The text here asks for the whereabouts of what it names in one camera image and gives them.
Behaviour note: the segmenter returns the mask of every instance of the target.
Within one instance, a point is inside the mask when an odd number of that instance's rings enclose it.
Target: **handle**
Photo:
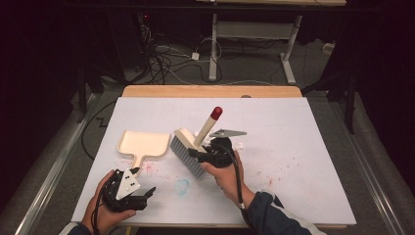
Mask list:
[[[202,141],[207,137],[208,133],[213,128],[214,124],[217,122],[219,117],[222,115],[222,108],[215,107],[213,111],[211,112],[210,116],[207,118],[207,122],[205,122],[204,127],[202,127],[201,132],[199,132],[199,135],[196,137],[195,141],[193,142],[193,145],[196,147],[199,147],[202,143]]]

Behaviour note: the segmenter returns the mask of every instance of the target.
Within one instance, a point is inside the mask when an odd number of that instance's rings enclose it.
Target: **human hand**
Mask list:
[[[82,218],[81,223],[85,225],[91,234],[94,234],[94,230],[92,227],[92,214],[95,210],[95,206],[98,200],[98,195],[100,194],[101,188],[104,184],[113,176],[115,172],[111,170],[98,184],[98,187],[95,191],[94,197],[89,201],[89,204],[86,208],[85,215]],[[112,212],[108,210],[105,205],[98,207],[98,219],[97,219],[97,228],[100,230],[102,234],[106,233],[111,227],[115,226],[116,224],[120,223],[121,221],[128,219],[136,214],[135,210],[128,210],[123,212]]]
[[[248,208],[251,204],[251,201],[254,198],[254,193],[248,188],[248,186],[244,182],[244,167],[242,166],[239,153],[237,151],[235,151],[234,153],[239,167],[242,198],[245,207]],[[223,190],[224,195],[230,200],[232,200],[234,204],[239,205],[235,167],[231,164],[224,168],[216,168],[214,165],[209,163],[202,163],[201,167],[206,172],[214,176],[217,185]]]

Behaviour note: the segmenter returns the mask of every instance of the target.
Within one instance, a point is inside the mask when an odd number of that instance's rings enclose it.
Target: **white paper sheet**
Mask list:
[[[171,133],[171,141],[179,127],[199,131],[216,106],[223,114],[213,130],[248,132],[231,140],[243,145],[239,153],[252,190],[271,189],[287,210],[316,224],[356,223],[305,98],[119,98],[72,220],[82,219],[109,170],[130,167],[131,159],[116,150],[124,130]],[[213,177],[205,173],[196,179],[170,149],[160,159],[146,159],[138,181],[140,195],[157,190],[126,223],[245,224]]]

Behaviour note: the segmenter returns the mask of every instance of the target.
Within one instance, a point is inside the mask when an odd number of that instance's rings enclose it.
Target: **red brush tip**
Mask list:
[[[214,119],[214,120],[218,120],[221,114],[222,114],[222,108],[220,108],[220,107],[215,107],[215,108],[213,109],[213,112],[211,112],[210,117],[211,117],[212,119]]]

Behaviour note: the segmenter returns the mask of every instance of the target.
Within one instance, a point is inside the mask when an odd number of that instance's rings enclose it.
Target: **black sleeve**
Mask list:
[[[256,192],[248,208],[248,218],[260,235],[325,234],[314,224],[284,210],[279,199],[270,192]]]

